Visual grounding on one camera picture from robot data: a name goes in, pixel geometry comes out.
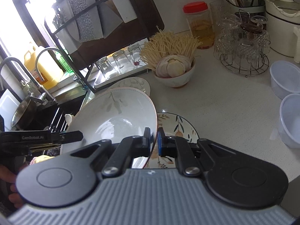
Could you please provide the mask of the left hand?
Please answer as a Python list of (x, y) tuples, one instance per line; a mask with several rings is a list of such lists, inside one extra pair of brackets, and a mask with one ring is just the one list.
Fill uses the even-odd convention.
[[(36, 163), (40, 163), (42, 161), (49, 160), (51, 158), (54, 158), (54, 156), (47, 156), (47, 155), (41, 155), (34, 157), (30, 163), (24, 162), (24, 164), (19, 168), (19, 171), (23, 170), (29, 165), (33, 165)], [(17, 188), (16, 188), (16, 177), (17, 175), (11, 172), (7, 167), (4, 165), (1, 165), (1, 180), (9, 184), (11, 194), (8, 195), (8, 200), (11, 204), (13, 204), (14, 208), (19, 209), (24, 205), (24, 202), (19, 195)]]

